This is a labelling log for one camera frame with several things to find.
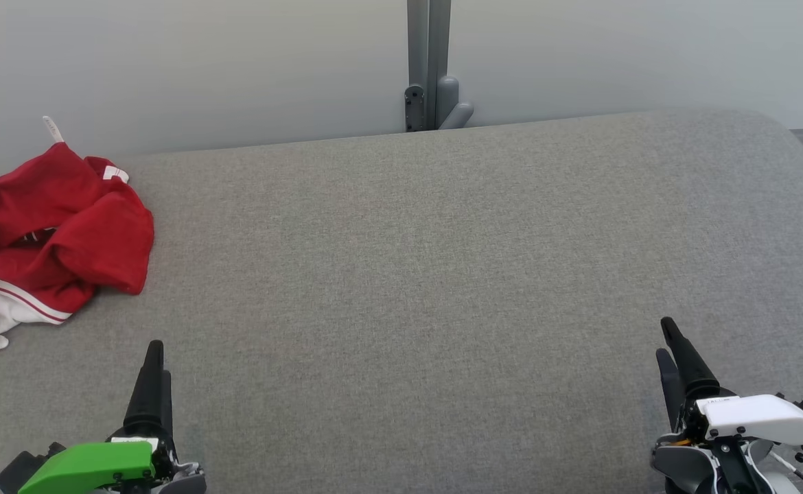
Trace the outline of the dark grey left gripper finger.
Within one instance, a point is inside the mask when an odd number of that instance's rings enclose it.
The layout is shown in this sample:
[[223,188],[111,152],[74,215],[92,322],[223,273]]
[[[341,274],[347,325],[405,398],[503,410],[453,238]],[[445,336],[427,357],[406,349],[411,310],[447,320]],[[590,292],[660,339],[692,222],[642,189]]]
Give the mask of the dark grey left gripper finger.
[[163,429],[170,450],[175,450],[173,441],[172,373],[163,371]]
[[163,341],[148,344],[126,408],[124,431],[131,436],[169,437],[169,370],[164,368]]

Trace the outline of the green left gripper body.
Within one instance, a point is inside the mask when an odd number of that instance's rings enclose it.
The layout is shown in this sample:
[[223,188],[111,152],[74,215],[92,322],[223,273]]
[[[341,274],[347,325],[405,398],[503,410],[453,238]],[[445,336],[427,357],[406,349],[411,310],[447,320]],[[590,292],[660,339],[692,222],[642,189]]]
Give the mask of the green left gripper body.
[[176,454],[159,438],[109,438],[48,456],[19,493],[151,493],[174,475]]

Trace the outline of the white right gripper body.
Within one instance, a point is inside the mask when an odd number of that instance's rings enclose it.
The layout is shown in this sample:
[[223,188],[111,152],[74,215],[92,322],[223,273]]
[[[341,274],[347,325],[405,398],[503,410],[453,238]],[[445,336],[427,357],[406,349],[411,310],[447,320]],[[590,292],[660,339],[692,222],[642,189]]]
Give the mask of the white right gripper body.
[[706,440],[756,438],[803,446],[803,410],[776,396],[715,397],[695,402],[706,420]]

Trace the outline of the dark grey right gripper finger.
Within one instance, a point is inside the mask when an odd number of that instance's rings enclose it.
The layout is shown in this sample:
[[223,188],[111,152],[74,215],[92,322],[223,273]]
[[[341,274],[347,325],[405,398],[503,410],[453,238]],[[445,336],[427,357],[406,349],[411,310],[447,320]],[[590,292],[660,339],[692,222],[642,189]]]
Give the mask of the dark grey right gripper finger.
[[685,402],[684,386],[681,382],[677,364],[669,351],[667,349],[658,349],[655,352],[655,357],[659,366],[663,400],[669,426],[672,430],[677,430],[680,410]]
[[685,399],[699,400],[719,396],[721,385],[718,379],[691,341],[684,337],[675,320],[671,317],[662,317],[661,329],[668,349],[675,359]]

